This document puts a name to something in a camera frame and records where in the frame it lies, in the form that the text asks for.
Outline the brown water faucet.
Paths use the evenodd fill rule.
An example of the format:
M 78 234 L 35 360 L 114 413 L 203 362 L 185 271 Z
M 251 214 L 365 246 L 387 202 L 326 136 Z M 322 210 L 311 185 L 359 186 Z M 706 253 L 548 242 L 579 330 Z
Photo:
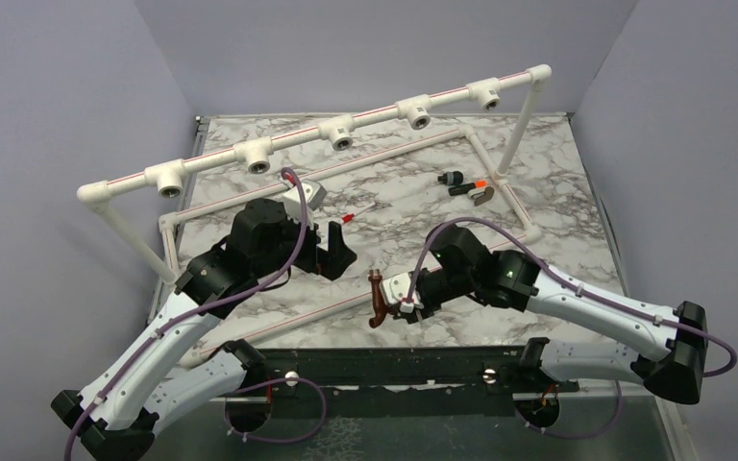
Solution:
M 368 324 L 370 328 L 377 328 L 384 322 L 389 312 L 389 307 L 382 293 L 381 282 L 383 277 L 379 270 L 371 269 L 367 279 L 371 285 L 372 308 L 374 312 L 373 316 L 368 320 Z

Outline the white PVC pipe frame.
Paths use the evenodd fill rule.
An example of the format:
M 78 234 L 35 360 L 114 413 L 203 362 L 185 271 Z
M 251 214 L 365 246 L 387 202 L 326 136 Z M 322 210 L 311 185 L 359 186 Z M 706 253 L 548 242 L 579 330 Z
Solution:
M 552 74 L 553 71 L 549 65 L 540 64 L 515 74 L 476 81 L 438 93 L 413 96 L 390 106 L 355 114 L 338 115 L 293 132 L 245 140 L 209 154 L 155 164 L 123 178 L 88 183 L 78 188 L 77 197 L 84 206 L 100 216 L 158 274 L 164 285 L 169 286 L 175 282 L 177 277 L 175 232 L 180 224 L 216 211 L 242 205 L 251 199 L 284 192 L 289 187 L 288 182 L 279 180 L 221 201 L 162 215 L 160 234 L 164 247 L 163 256 L 158 256 L 129 223 L 111 207 L 113 198 L 146 187 L 155 187 L 164 197 L 177 196 L 183 193 L 185 181 L 196 174 L 235 162 L 245 165 L 251 174 L 262 174 L 270 167 L 270 155 L 277 151 L 312 141 L 326 140 L 334 150 L 342 152 L 353 145 L 353 133 L 357 129 L 389 120 L 405 120 L 412 129 L 422 130 L 431 121 L 432 109 L 462 101 L 474 101 L 482 109 L 491 110 L 499 104 L 502 91 L 520 85 L 529 85 L 529 93 L 499 162 L 492 160 L 472 127 L 461 125 L 455 129 L 416 139 L 375 154 L 314 170 L 306 177 L 311 181 L 324 180 L 439 143 L 465 138 L 474 148 L 494 186 L 499 189 L 523 225 L 525 231 L 518 236 L 518 242 L 533 243 L 540 238 L 542 232 L 507 182 L 505 173 L 516 154 L 539 96 Z

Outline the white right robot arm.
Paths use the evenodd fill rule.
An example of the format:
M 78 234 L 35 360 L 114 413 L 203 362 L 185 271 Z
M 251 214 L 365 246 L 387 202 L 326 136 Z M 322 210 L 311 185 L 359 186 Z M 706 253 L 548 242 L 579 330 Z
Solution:
M 378 327 L 391 315 L 413 324 L 443 303 L 469 298 L 483 306 L 555 317 L 610 338 L 609 343 L 533 339 L 516 365 L 518 382 L 538 391 L 551 381 L 624 381 L 664 400 L 701 399 L 708 349 L 705 309 L 644 303 L 572 278 L 516 250 L 491 251 L 468 229 L 433 230 L 428 248 L 439 267 L 369 278 Z

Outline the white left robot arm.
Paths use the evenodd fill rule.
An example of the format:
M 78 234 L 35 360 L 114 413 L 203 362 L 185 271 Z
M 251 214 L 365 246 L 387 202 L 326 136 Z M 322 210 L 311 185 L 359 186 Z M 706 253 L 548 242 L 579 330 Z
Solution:
M 164 378 L 238 305 L 292 268 L 336 280 L 356 261 L 341 224 L 328 223 L 321 248 L 319 227 L 301 206 L 297 199 L 248 202 L 230 232 L 189 261 L 173 295 L 133 344 L 88 386 L 55 396 L 51 407 L 70 430 L 64 459 L 81 443 L 96 460 L 138 460 L 167 427 L 206 400 L 259 389 L 263 358 L 241 340 L 224 347 L 205 372 Z

